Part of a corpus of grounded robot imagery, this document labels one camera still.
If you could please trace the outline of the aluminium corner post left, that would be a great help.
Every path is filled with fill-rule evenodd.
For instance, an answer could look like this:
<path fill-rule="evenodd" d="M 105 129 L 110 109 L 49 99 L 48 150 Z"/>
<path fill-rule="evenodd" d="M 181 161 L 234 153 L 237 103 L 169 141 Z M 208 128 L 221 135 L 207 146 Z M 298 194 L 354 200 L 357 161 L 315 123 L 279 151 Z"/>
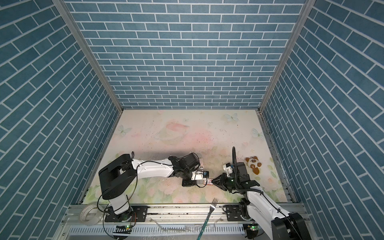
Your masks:
<path fill-rule="evenodd" d="M 82 50 L 83 54 L 87 58 L 89 64 L 91 65 L 92 69 L 96 73 L 97 77 L 99 78 L 99 81 L 107 91 L 110 99 L 114 103 L 116 109 L 121 114 L 123 112 L 123 107 L 118 100 L 116 94 L 114 93 L 110 83 L 108 82 L 102 68 L 100 67 L 99 63 L 97 62 L 94 54 L 92 53 L 91 48 L 89 47 L 86 39 L 84 38 L 83 34 L 81 33 L 81 30 L 79 26 L 77 25 L 74 17 L 70 13 L 66 3 L 61 0 L 53 0 L 53 4 L 55 5 L 56 9 L 58 10 L 59 14 L 63 18 L 64 22 L 66 23 L 67 27 L 69 28 L 71 34 L 75 38 L 76 42 L 78 43 L 80 49 Z"/>

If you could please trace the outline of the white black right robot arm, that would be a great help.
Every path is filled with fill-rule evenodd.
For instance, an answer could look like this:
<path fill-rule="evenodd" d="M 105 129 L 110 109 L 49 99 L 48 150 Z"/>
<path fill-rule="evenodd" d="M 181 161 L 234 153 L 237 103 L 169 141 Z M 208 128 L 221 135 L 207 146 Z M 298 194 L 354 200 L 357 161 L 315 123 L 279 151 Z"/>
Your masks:
<path fill-rule="evenodd" d="M 232 162 L 224 165 L 225 172 L 212 180 L 212 184 L 231 194 L 244 196 L 239 202 L 241 216 L 255 220 L 271 240 L 310 240 L 304 218 L 283 209 L 268 195 L 260 184 L 251 180 L 245 163 L 237 161 L 236 148 L 232 148 Z"/>

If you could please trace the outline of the clear tape roll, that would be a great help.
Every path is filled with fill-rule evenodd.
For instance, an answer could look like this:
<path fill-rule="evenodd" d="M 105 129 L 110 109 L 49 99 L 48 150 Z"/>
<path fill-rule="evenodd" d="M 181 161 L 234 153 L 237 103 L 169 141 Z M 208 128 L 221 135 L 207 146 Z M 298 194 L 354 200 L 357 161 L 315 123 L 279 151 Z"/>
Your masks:
<path fill-rule="evenodd" d="M 101 218 L 98 205 L 95 203 L 89 204 L 83 208 L 79 215 L 79 222 L 86 226 L 96 225 Z"/>

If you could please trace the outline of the aluminium corner post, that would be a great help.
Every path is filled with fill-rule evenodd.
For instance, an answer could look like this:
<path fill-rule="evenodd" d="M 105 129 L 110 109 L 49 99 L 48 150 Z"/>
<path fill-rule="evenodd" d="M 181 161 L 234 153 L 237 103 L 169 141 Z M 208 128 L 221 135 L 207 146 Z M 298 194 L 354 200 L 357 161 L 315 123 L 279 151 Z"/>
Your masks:
<path fill-rule="evenodd" d="M 94 54 L 92 53 L 91 48 L 89 47 L 86 39 L 84 38 L 83 34 L 81 33 L 81 30 L 79 26 L 77 25 L 74 17 L 70 13 L 66 3 L 61 0 L 53 0 L 53 4 L 55 5 L 56 9 L 58 10 L 59 14 L 63 18 L 64 22 L 66 23 L 67 27 L 69 28 L 71 34 L 75 38 L 76 42 L 78 43 L 80 49 L 82 50 L 83 54 L 87 58 L 89 64 L 91 65 L 92 69 L 96 73 L 97 77 L 99 78 L 99 81 L 107 91 L 110 99 L 114 103 L 116 109 L 121 114 L 123 112 L 123 107 L 118 100 L 116 94 L 114 93 L 110 83 L 108 82 L 102 68 L 100 67 L 99 63 L 97 62 Z"/>
<path fill-rule="evenodd" d="M 282 56 L 281 56 L 281 59 L 279 61 L 279 64 L 277 65 L 276 67 L 276 70 L 273 74 L 273 76 L 271 77 L 271 81 L 266 89 L 266 93 L 262 99 L 262 102 L 260 104 L 260 107 L 259 107 L 259 112 L 262 113 L 266 106 L 267 106 L 267 103 L 268 103 L 268 100 L 270 99 L 271 95 L 272 95 L 272 92 L 275 88 L 275 86 L 277 85 L 278 81 L 279 81 L 279 78 L 282 74 L 282 71 L 288 61 L 288 58 L 298 40 L 298 37 L 304 27 L 304 24 L 315 4 L 315 0 L 308 0 L 308 1 L 305 1 L 305 4 L 303 5 L 303 8 L 299 14 L 299 17 L 298 17 L 298 20 L 293 28 L 293 31 L 292 31 L 292 34 L 287 42 L 287 45 L 282 53 Z"/>

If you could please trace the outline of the aluminium corner post right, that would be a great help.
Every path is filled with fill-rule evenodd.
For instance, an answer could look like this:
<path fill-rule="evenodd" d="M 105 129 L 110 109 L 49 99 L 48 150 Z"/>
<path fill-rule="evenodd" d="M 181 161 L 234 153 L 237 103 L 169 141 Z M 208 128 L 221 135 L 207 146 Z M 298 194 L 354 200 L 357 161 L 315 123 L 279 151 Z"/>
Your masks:
<path fill-rule="evenodd" d="M 315 4 L 315 0 L 308 0 L 308 1 L 305 1 L 305 4 L 303 5 L 303 8 L 299 14 L 299 17 L 298 17 L 298 20 L 293 28 L 293 31 L 292 31 L 292 34 L 287 42 L 287 45 L 282 53 L 282 56 L 281 56 L 281 59 L 279 61 L 279 64 L 277 65 L 276 67 L 276 70 L 273 74 L 273 76 L 271 77 L 271 81 L 266 89 L 266 93 L 262 99 L 262 102 L 260 104 L 260 107 L 259 107 L 259 112 L 262 113 L 266 106 L 267 106 L 267 103 L 268 103 L 268 100 L 270 99 L 271 95 L 272 95 L 272 92 L 275 88 L 275 86 L 277 85 L 278 81 L 279 81 L 279 78 L 282 74 L 282 71 L 288 61 L 288 58 L 298 40 L 298 37 L 304 27 L 304 24 Z"/>

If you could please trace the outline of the aluminium front rail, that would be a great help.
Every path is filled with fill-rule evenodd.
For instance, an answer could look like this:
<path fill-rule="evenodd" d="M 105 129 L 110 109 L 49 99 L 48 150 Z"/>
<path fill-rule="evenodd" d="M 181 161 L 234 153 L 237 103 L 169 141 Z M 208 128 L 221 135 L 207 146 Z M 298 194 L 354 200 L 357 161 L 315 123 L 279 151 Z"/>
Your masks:
<path fill-rule="evenodd" d="M 216 209 L 210 216 L 209 223 L 247 223 L 254 222 L 256 219 L 246 220 L 245 217 L 240 215 L 240 207 L 228 207 L 228 210 L 224 205 L 235 204 L 218 204 Z M 306 222 L 309 222 L 309 216 L 301 203 L 280 203 L 282 208 L 291 213 L 300 214 Z M 80 214 L 86 205 L 71 205 L 68 209 L 62 223 L 63 224 L 81 224 Z M 124 222 L 111 222 L 111 216 L 107 216 L 106 224 L 202 224 L 209 212 L 210 204 L 148 204 L 147 207 L 144 205 L 133 204 L 134 211 L 136 212 L 135 219 L 128 219 Z"/>

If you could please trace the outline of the brown white plush toy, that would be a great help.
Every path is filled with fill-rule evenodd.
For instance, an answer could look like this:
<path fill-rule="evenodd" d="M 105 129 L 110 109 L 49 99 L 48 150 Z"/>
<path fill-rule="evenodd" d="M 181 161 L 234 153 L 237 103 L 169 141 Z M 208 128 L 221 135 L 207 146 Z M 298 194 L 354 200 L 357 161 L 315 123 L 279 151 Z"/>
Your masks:
<path fill-rule="evenodd" d="M 259 174 L 260 174 L 262 163 L 261 163 L 261 161 L 258 159 L 257 156 L 246 157 L 246 158 L 245 158 L 245 161 L 246 161 L 246 163 L 247 163 L 247 166 L 248 166 L 249 168 L 251 168 L 252 172 L 253 172 L 255 175 L 259 175 Z"/>

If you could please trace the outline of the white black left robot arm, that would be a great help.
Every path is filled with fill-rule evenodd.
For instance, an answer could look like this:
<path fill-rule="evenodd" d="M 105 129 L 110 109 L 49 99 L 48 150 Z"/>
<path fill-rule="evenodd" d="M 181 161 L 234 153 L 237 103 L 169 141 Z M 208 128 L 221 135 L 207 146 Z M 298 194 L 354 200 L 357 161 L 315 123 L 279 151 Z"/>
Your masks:
<path fill-rule="evenodd" d="M 200 160 L 195 153 L 184 157 L 170 156 L 164 160 L 141 161 L 130 154 L 123 154 L 101 170 L 99 180 L 103 200 L 109 201 L 115 215 L 131 211 L 126 189 L 134 180 L 147 178 L 181 178 L 192 182 L 198 178 L 193 174 L 199 170 Z"/>

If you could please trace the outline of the green handled fork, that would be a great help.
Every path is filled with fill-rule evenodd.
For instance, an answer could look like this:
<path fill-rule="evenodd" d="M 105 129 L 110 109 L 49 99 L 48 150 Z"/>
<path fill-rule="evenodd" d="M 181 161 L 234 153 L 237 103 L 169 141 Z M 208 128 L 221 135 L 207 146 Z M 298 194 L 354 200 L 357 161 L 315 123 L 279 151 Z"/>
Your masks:
<path fill-rule="evenodd" d="M 213 201 L 212 201 L 212 203 L 211 203 L 211 205 L 210 205 L 209 213 L 208 213 L 208 215 L 207 215 L 207 217 L 206 217 L 206 219 L 205 219 L 205 222 L 204 222 L 204 224 L 203 224 L 203 226 L 202 226 L 202 228 L 201 228 L 201 230 L 200 230 L 200 233 L 199 233 L 199 235 L 198 235 L 198 237 L 197 237 L 197 240 L 200 240 L 200 239 L 202 238 L 203 233 L 204 233 L 204 231 L 205 231 L 205 229 L 206 229 L 206 227 L 207 227 L 208 221 L 209 221 L 209 219 L 210 219 L 212 213 L 213 213 L 214 210 L 216 209 L 217 204 L 218 204 L 218 199 L 217 199 L 217 198 L 214 198 Z"/>

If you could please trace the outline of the red white staple box sleeve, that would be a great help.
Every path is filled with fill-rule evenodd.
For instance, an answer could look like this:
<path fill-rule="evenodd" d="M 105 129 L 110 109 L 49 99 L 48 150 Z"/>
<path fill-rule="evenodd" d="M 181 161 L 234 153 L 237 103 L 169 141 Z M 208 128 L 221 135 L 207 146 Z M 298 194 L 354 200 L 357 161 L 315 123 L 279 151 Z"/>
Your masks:
<path fill-rule="evenodd" d="M 213 185 L 212 179 L 203 179 L 203 184 L 204 185 Z"/>

